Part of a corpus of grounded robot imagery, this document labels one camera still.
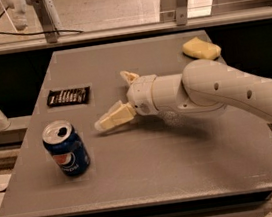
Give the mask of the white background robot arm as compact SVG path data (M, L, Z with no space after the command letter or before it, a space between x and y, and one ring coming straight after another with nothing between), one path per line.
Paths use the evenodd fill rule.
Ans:
M26 8L32 6L31 0L5 0L11 9L12 22L18 31L23 31L27 28ZM47 9L50 12L54 25L57 27L62 26L60 18L58 17L57 10L54 6L53 0L44 0Z

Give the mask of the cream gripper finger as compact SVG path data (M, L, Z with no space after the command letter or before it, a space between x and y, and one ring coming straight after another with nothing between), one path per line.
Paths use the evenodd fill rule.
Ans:
M136 73L131 73L129 71L121 71L120 76L123 78L125 83L128 84L128 86L131 86L132 83L136 80L139 79L140 76Z
M128 103L123 103L118 101L114 103L113 106L100 117L99 120L95 123L94 127L96 130L108 131L113 129L116 126L123 125L123 123L128 123L136 116L136 112L133 109L132 105Z

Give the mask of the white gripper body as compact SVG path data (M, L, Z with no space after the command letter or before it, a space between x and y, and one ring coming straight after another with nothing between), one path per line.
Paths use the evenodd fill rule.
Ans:
M127 98L133 106L137 114L157 115L159 110L156 109L153 102L153 84L156 80L156 75L141 76L134 80L128 88Z

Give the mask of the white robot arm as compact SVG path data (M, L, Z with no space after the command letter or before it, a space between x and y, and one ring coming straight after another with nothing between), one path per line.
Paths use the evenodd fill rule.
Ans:
M272 123L272 79L255 76L208 59L191 61L181 74L139 76L122 71L129 85L127 102L116 102L96 123L108 131L139 114L169 111L190 117L209 117L227 106L238 107Z

